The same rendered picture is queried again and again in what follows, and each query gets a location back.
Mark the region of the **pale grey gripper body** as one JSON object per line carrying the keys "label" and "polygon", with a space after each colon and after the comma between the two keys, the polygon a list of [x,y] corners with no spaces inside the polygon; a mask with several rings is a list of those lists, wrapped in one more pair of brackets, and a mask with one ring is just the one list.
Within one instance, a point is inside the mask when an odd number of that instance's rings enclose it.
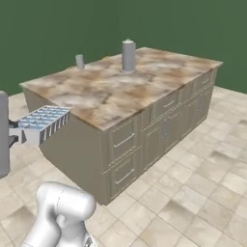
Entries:
{"label": "pale grey gripper body", "polygon": [[0,178],[10,172],[8,95],[0,91]]}

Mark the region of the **pale blue ice cube tray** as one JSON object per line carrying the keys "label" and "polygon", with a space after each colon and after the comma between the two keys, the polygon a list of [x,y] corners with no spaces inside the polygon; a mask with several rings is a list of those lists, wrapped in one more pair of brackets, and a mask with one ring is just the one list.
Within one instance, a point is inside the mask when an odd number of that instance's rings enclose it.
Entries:
{"label": "pale blue ice cube tray", "polygon": [[9,135],[18,137],[18,144],[39,146],[69,121],[70,108],[44,105],[18,120],[18,127],[9,128]]}

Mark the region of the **grey cupboard door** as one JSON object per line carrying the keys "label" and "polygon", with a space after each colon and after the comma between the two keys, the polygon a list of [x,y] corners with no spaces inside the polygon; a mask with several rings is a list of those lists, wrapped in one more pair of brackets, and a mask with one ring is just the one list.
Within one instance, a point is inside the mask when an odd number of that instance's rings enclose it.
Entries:
{"label": "grey cupboard door", "polygon": [[142,161],[143,170],[146,171],[160,156],[161,124],[155,123],[143,132]]}
{"label": "grey cupboard door", "polygon": [[207,116],[211,95],[212,87],[207,87],[200,93],[200,96],[198,97],[197,124],[200,124]]}
{"label": "grey cupboard door", "polygon": [[189,134],[195,125],[197,112],[197,99],[195,97],[190,98],[186,101],[182,111],[182,122],[181,122],[181,137],[184,138]]}
{"label": "grey cupboard door", "polygon": [[165,151],[169,151],[178,142],[180,117],[181,113],[179,110],[173,111],[167,117],[165,129]]}

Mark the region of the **small grey cylinder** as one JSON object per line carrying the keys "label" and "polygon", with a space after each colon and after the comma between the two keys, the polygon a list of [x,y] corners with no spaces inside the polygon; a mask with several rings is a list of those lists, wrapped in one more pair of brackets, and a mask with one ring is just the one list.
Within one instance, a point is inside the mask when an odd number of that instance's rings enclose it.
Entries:
{"label": "small grey cylinder", "polygon": [[75,63],[79,69],[84,68],[84,57],[82,54],[76,54],[75,55]]}

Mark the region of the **grey island with marble top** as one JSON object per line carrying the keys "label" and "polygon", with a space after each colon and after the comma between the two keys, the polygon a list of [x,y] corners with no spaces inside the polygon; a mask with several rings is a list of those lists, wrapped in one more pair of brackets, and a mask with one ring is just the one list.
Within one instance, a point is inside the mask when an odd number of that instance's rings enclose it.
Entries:
{"label": "grey island with marble top", "polygon": [[[192,130],[199,125],[198,97],[207,87],[213,91],[221,65],[219,61],[142,47],[136,51],[136,69],[132,73],[122,71],[122,58],[115,55],[89,63],[83,69],[72,67],[24,82],[21,88],[31,111],[44,105],[70,108],[69,121],[43,142],[40,150],[80,188],[93,194],[99,204],[108,205],[118,196],[110,196],[110,172],[118,162],[138,151],[138,177],[148,170],[143,170],[142,161],[142,135],[148,127],[161,124],[160,160],[168,152],[165,151],[168,115],[175,110],[181,113],[175,147],[183,139],[184,104],[193,97],[197,99],[197,112]],[[210,83],[194,93],[195,79],[207,72],[211,72]],[[153,104],[170,93],[178,94],[178,104],[153,121]],[[131,118],[137,119],[137,146],[111,162],[108,133]]]}

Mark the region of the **grey drawer front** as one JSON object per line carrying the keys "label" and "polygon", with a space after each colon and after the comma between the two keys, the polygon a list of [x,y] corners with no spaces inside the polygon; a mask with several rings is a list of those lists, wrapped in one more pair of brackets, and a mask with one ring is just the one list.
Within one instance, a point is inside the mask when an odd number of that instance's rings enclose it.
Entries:
{"label": "grey drawer front", "polygon": [[[122,140],[135,133],[135,136],[130,140],[126,141],[117,148],[114,148],[113,145],[119,144]],[[138,127],[137,119],[131,118],[127,121],[122,122],[114,126],[108,133],[109,140],[109,159],[111,162],[114,162],[125,154],[129,153],[136,148],[138,143]]]}
{"label": "grey drawer front", "polygon": [[[174,101],[174,105],[172,105],[169,108],[163,108],[164,104],[169,103],[170,101]],[[177,93],[170,93],[166,96],[163,96],[161,99],[156,101],[153,104],[153,107],[151,108],[151,119],[154,121],[163,114],[167,113],[169,110],[171,110],[173,107],[175,107],[178,104],[178,94]]]}
{"label": "grey drawer front", "polygon": [[[115,167],[112,168],[110,172],[111,198],[115,198],[123,190],[125,190],[131,182],[136,180],[136,178],[138,177],[139,163],[140,163],[140,152],[135,151],[129,156],[123,158],[120,162],[116,164]],[[128,178],[126,178],[120,184],[115,184],[115,181],[120,180],[122,177],[128,174],[131,169],[134,169],[134,172]]]}
{"label": "grey drawer front", "polygon": [[[202,84],[203,81],[209,79],[209,81],[205,84]],[[207,72],[201,76],[199,76],[198,78],[195,79],[194,83],[193,83],[193,92],[196,93],[198,91],[200,91],[203,87],[207,86],[210,83],[211,80],[211,72]]]}

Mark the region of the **tall grey cylinder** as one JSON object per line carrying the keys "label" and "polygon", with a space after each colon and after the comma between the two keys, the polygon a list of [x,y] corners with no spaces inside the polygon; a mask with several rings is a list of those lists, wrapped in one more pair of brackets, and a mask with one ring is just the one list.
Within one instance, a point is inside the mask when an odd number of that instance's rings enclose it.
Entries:
{"label": "tall grey cylinder", "polygon": [[136,43],[130,39],[123,41],[122,71],[131,73],[135,70]]}

